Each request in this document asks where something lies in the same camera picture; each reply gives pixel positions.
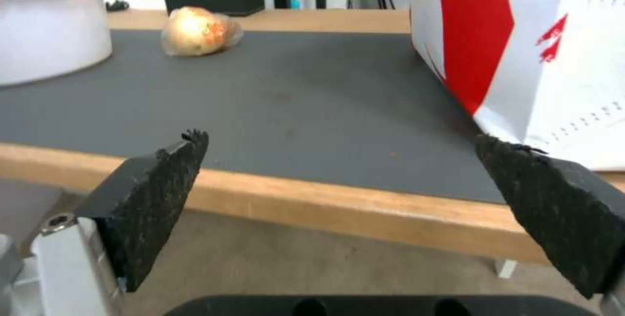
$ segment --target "black foam pad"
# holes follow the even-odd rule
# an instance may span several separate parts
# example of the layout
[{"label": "black foam pad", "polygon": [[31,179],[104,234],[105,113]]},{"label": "black foam pad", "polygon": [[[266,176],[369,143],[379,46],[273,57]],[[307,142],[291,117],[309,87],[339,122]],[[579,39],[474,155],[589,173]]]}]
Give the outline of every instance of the black foam pad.
[{"label": "black foam pad", "polygon": [[625,195],[578,163],[492,136],[476,152],[554,267],[586,298],[607,291],[624,262]]},{"label": "black foam pad", "polygon": [[130,158],[108,176],[76,214],[95,220],[114,273],[135,291],[152,269],[185,206],[208,147],[208,134]]}]

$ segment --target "table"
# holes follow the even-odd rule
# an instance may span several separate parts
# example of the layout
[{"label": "table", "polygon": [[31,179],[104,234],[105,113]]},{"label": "table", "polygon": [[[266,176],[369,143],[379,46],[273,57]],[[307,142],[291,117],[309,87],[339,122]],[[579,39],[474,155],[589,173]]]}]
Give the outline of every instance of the table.
[{"label": "table", "polygon": [[[109,14],[114,29],[161,29],[161,11]],[[409,32],[406,11],[264,11],[248,31]],[[0,177],[90,191],[122,158],[0,144]],[[625,191],[625,174],[603,174]],[[505,205],[202,169],[188,209],[453,252],[546,263]]]}]

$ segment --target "white bowl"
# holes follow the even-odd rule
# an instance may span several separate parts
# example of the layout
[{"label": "white bowl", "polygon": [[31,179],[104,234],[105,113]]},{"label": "white bowl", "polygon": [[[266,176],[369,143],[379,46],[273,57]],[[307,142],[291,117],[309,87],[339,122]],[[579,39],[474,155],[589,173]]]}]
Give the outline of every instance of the white bowl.
[{"label": "white bowl", "polygon": [[103,0],[0,0],[0,86],[70,73],[111,53]]}]

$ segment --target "floor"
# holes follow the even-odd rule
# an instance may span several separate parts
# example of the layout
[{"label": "floor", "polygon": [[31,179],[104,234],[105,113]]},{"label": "floor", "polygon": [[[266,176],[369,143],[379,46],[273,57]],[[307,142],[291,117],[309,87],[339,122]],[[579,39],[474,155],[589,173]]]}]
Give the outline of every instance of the floor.
[{"label": "floor", "polygon": [[538,294],[597,310],[551,267],[510,280],[486,258],[185,211],[126,313],[214,294]]}]

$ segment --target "plastic bag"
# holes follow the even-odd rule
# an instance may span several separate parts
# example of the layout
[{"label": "plastic bag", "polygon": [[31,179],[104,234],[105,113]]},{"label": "plastic bag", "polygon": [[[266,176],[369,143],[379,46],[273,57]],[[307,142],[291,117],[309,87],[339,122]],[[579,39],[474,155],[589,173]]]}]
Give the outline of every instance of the plastic bag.
[{"label": "plastic bag", "polygon": [[169,15],[161,44],[170,56],[201,56],[239,43],[241,25],[225,14],[200,7],[181,7]]}]

